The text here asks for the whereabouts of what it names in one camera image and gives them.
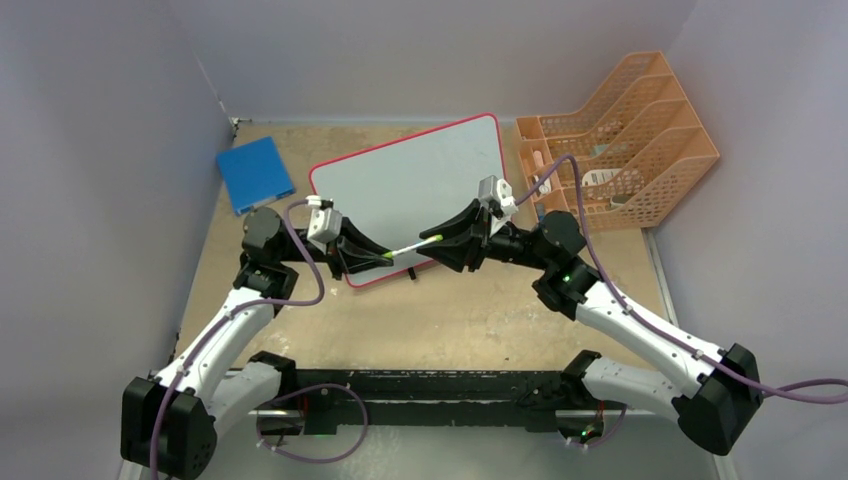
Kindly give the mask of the white marker pen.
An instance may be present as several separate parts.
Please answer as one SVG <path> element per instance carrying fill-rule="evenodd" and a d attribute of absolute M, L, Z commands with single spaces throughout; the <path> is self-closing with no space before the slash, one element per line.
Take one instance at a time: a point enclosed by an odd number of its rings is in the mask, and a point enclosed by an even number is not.
<path fill-rule="evenodd" d="M 398 256 L 405 255 L 407 253 L 412 253 L 419 248 L 422 248 L 422 247 L 425 247 L 425 246 L 428 246 L 428 245 L 431 245 L 431 244 L 434 244 L 434 243 L 441 242 L 442 240 L 443 240 L 443 236 L 441 234 L 432 235 L 432 236 L 429 236 L 429 237 L 427 237 L 423 240 L 420 240 L 419 242 L 414 243 L 412 245 L 408 245 L 408 246 L 405 246 L 405 247 L 402 247 L 402 248 L 399 248 L 399 249 L 396 249 L 396 250 L 390 250 L 388 252 L 385 252 L 385 253 L 382 254 L 382 257 L 393 259 L 393 258 L 396 258 Z"/>

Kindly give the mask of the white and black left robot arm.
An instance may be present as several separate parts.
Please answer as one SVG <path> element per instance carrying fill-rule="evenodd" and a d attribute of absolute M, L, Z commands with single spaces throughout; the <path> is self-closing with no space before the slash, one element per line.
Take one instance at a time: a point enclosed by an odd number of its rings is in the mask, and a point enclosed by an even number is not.
<path fill-rule="evenodd" d="M 218 439 L 241 417 L 268 403 L 284 409 L 308 393 L 342 391 L 361 410 L 363 400 L 334 383 L 302 387 L 294 361 L 268 352 L 254 355 L 235 376 L 227 373 L 240 352 L 286 306 L 318 304 L 325 295 L 317 279 L 315 298 L 294 300 L 298 279 L 290 261 L 304 261 L 315 276 L 324 262 L 333 278 L 390 266 L 393 253 L 359 232 L 330 200 L 310 197 L 303 229 L 288 214 L 261 207 L 243 224 L 240 270 L 217 315 L 188 349 L 161 371 L 136 377 L 122 398 L 120 454 L 148 468 L 152 478 L 196 479 L 210 463 Z"/>

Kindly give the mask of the pink framed whiteboard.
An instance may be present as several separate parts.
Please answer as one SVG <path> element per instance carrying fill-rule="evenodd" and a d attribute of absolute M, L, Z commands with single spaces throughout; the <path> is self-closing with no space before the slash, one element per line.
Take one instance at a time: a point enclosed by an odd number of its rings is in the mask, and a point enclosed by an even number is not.
<path fill-rule="evenodd" d="M 395 250 L 464 209 L 504 177 L 497 118 L 482 113 L 314 166 L 313 191 L 374 242 Z"/>

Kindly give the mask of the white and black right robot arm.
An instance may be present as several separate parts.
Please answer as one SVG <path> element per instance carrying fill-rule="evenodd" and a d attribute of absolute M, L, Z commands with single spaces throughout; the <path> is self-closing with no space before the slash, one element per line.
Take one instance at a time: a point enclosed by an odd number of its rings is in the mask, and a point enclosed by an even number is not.
<path fill-rule="evenodd" d="M 561 381 L 573 406 L 597 399 L 647 410 L 676 422 L 702 449 L 725 456 L 763 403 L 751 385 L 760 376 L 750 350 L 699 339 L 622 295 L 581 258 L 587 241 L 569 212 L 552 211 L 525 230 L 474 199 L 419 236 L 426 244 L 417 253 L 457 272 L 473 272 L 486 259 L 540 270 L 532 288 L 545 307 L 607 335 L 651 365 L 644 370 L 583 355 L 579 369 Z"/>

